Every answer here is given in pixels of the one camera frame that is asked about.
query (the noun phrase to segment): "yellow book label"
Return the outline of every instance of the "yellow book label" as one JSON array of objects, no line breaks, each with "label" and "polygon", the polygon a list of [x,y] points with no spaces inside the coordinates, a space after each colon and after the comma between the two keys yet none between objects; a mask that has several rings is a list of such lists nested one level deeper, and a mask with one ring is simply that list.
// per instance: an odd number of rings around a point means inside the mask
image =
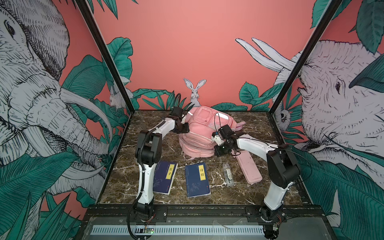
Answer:
[{"label": "yellow book label", "polygon": [[200,181],[205,180],[204,165],[199,165]]},{"label": "yellow book label", "polygon": [[166,179],[170,179],[172,177],[173,169],[175,168],[174,164],[170,164],[168,168],[168,173],[166,176]]}]

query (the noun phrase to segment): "pink backpack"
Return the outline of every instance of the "pink backpack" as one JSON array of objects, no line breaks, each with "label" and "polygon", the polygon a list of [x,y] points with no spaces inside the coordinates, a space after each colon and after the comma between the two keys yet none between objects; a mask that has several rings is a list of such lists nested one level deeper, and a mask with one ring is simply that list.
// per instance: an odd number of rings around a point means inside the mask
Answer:
[{"label": "pink backpack", "polygon": [[217,143],[211,137],[216,129],[228,124],[233,131],[239,131],[245,124],[236,123],[228,114],[206,106],[193,107],[186,114],[185,122],[189,124],[189,133],[179,134],[179,144],[184,154],[192,158],[214,155]]}]

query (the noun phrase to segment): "rabbit illustration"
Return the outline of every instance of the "rabbit illustration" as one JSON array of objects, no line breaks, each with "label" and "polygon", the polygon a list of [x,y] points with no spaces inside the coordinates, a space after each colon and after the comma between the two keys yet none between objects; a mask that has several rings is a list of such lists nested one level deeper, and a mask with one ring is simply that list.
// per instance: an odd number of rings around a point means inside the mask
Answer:
[{"label": "rabbit illustration", "polygon": [[199,103],[199,94],[198,94],[198,89],[201,88],[207,81],[205,79],[200,80],[200,82],[197,84],[196,88],[193,88],[193,84],[191,81],[188,79],[184,78],[184,82],[187,85],[189,89],[192,90],[191,94],[191,103],[194,104],[195,107],[201,106]]}]

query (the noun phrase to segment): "dark blue book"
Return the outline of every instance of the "dark blue book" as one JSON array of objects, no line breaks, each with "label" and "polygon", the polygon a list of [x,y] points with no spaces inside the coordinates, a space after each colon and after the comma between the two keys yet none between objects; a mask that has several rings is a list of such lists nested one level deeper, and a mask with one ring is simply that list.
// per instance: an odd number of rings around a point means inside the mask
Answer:
[{"label": "dark blue book", "polygon": [[211,194],[205,162],[185,166],[187,197]]},{"label": "dark blue book", "polygon": [[177,163],[160,160],[155,168],[153,177],[153,191],[169,195],[173,179],[177,169]]}]

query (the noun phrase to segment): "animal eye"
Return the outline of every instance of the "animal eye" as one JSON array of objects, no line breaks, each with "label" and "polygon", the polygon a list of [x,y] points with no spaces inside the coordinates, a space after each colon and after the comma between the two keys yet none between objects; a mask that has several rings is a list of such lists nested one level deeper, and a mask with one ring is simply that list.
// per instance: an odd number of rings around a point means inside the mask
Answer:
[{"label": "animal eye", "polygon": [[4,25],[5,25],[6,29],[8,30],[9,34],[13,38],[13,36],[15,35],[15,30],[13,29],[13,27],[6,20],[4,21]]},{"label": "animal eye", "polygon": [[339,82],[336,83],[335,88],[336,88],[336,91],[340,94],[340,83]]}]

